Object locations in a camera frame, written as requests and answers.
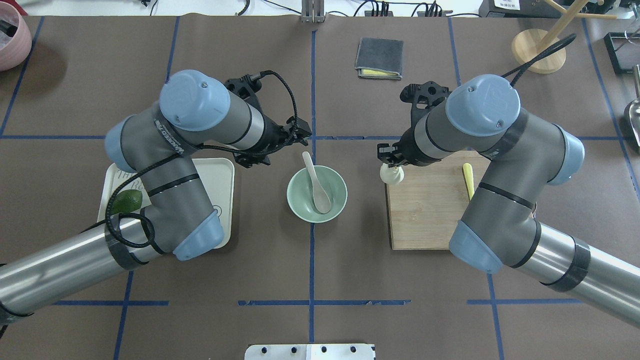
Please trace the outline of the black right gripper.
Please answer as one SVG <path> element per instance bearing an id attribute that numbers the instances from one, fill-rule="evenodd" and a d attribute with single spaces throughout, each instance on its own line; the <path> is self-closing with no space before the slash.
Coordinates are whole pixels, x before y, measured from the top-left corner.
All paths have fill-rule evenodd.
<path id="1" fill-rule="evenodd" d="M 400 92 L 399 98 L 402 102 L 411 104 L 411 126 L 402 134 L 400 141 L 392 145 L 378 143 L 377 159 L 388 167 L 409 165 L 426 167 L 440 162 L 441 158 L 427 155 L 419 148 L 420 144 L 430 142 L 425 123 L 419 125 L 419 122 L 425 122 L 429 113 L 436 106 L 443 103 L 450 93 L 451 91 L 448 87 L 441 86 L 434 81 L 428 81 L 423 84 L 411 83 L 405 86 Z M 426 136 L 426 141 L 418 141 L 416 131 L 418 131 L 419 135 Z"/>

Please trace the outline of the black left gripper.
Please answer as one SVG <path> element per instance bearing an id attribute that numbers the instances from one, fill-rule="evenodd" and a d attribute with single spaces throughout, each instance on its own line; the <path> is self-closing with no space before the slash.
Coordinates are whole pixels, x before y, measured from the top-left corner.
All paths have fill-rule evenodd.
<path id="1" fill-rule="evenodd" d="M 265 74 L 247 74 L 224 82 L 231 94 L 230 99 L 240 100 L 240 115 L 247 118 L 247 123 L 240 126 L 240 135 L 234 136 L 225 145 L 233 150 L 236 164 L 246 168 L 257 164 L 269 166 L 270 154 L 296 143 L 307 146 L 312 135 L 309 123 L 298 116 L 297 101 L 290 85 L 279 74 L 275 74 L 275 78 L 290 96 L 293 115 L 284 125 L 275 123 L 265 115 L 257 95 L 262 89 L 261 79 L 264 77 Z"/>

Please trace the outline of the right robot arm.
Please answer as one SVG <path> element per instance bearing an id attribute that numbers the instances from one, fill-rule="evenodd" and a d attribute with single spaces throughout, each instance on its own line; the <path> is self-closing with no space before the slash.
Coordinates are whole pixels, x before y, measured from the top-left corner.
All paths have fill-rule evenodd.
<path id="1" fill-rule="evenodd" d="M 545 186 L 566 183 L 585 161 L 585 146 L 561 126 L 530 113 L 518 91 L 482 74 L 453 91 L 434 82 L 406 87 L 414 108 L 400 141 L 377 145 L 381 178 L 397 183 L 402 166 L 425 167 L 473 149 L 489 160 L 449 250 L 494 274 L 516 269 L 558 293 L 639 326 L 639 269 L 583 240 L 539 222 L 533 211 Z"/>

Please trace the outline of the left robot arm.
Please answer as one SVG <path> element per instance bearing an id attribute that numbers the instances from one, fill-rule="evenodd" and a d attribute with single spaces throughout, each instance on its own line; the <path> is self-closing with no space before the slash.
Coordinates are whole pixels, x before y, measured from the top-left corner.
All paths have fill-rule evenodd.
<path id="1" fill-rule="evenodd" d="M 78 235 L 1 267 L 1 324 L 7 326 L 165 254 L 185 261 L 224 239 L 192 155 L 200 150 L 233 153 L 240 166 L 270 163 L 283 147 L 308 144 L 312 131 L 297 112 L 285 125 L 267 117 L 259 103 L 260 80 L 272 70 L 220 82 L 201 71 L 174 73 L 158 101 L 115 125 L 105 137 L 112 162 L 140 179 L 150 205 L 117 213 L 114 190 L 102 221 Z"/>

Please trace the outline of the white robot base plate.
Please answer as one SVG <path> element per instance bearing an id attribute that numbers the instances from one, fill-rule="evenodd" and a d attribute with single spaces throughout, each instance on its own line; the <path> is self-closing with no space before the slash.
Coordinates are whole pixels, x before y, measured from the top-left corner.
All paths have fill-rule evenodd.
<path id="1" fill-rule="evenodd" d="M 375 360 L 374 344 L 301 343 L 253 344 L 247 347 L 245 360 Z"/>

